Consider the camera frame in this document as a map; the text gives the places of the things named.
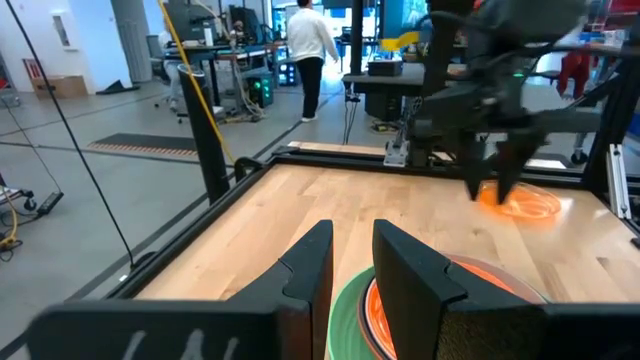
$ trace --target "green bowl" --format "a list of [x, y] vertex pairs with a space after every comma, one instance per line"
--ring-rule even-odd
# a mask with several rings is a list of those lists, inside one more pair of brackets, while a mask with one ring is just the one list
[[356, 275], [338, 294], [329, 314], [329, 356], [333, 360], [375, 360], [358, 325], [358, 302], [374, 276], [373, 267]]

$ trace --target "table frame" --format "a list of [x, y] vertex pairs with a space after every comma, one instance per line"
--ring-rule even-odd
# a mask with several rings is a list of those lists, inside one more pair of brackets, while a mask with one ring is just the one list
[[[143, 256], [146, 259], [131, 272], [129, 277], [113, 289], [106, 298], [130, 299], [142, 291], [177, 256], [187, 249], [206, 229], [222, 216], [238, 199], [278, 164], [349, 169], [368, 172], [428, 176], [460, 179], [460, 172], [451, 165], [438, 164], [431, 168], [391, 168], [383, 165], [384, 155], [354, 152], [310, 150], [298, 147], [281, 147], [271, 158], [261, 163], [253, 159], [240, 159], [235, 165], [237, 185], [212, 204], [203, 214], [187, 225], [159, 251]], [[584, 181], [584, 173], [570, 170], [526, 168], [524, 182], [537, 186], [590, 191]], [[594, 192], [596, 198], [608, 207], [605, 194]], [[629, 220], [620, 220], [632, 233], [640, 236], [640, 229]]]

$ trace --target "cardboard box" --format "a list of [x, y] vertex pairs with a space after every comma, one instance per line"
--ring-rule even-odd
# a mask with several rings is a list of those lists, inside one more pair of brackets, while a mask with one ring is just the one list
[[[51, 90], [57, 99], [70, 99], [87, 96], [87, 87], [82, 76], [51, 76], [48, 78]], [[39, 99], [49, 99], [49, 91], [44, 79], [31, 79], [33, 91]]]

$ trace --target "concrete floor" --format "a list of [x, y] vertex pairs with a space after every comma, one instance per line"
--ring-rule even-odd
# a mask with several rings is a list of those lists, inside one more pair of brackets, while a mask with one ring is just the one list
[[[265, 159], [273, 149], [293, 140], [340, 143], [342, 91], [339, 77], [328, 75], [320, 99], [320, 120], [292, 129], [300, 119], [303, 96], [300, 88], [281, 88], [276, 90], [275, 104], [267, 109], [265, 120], [222, 125], [221, 131], [236, 157], [259, 155]], [[136, 92], [61, 100], [79, 145], [136, 254], [161, 247], [206, 208], [197, 158], [97, 151], [87, 145], [117, 132], [191, 136], [188, 121], [178, 124], [166, 107], [154, 108], [165, 92], [161, 85], [150, 83]], [[103, 296], [127, 273], [123, 244], [53, 104], [30, 94], [21, 99], [23, 105], [12, 112], [38, 146], [65, 197], [49, 216], [19, 228], [24, 245], [10, 262], [0, 263], [0, 348], [22, 333], [47, 305], [68, 298]], [[552, 102], [533, 95], [526, 99], [536, 110], [557, 107]], [[361, 105], [351, 144], [382, 146], [392, 137], [372, 132], [369, 124]], [[554, 135], [543, 152], [569, 156], [573, 141], [570, 135]], [[25, 144], [8, 111], [0, 109], [0, 172], [10, 186], [31, 189], [42, 202], [56, 188]]]

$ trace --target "wooden tabletop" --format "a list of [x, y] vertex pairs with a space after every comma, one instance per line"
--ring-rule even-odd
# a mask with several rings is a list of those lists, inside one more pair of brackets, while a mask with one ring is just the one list
[[[292, 143], [310, 149], [378, 148]], [[555, 223], [497, 218], [459, 180], [276, 165], [180, 254], [141, 299], [226, 299], [267, 270], [319, 220], [334, 226], [334, 297], [372, 265], [374, 219], [429, 246], [499, 266], [554, 302], [640, 301], [633, 233], [592, 194], [547, 189], [562, 204]]]

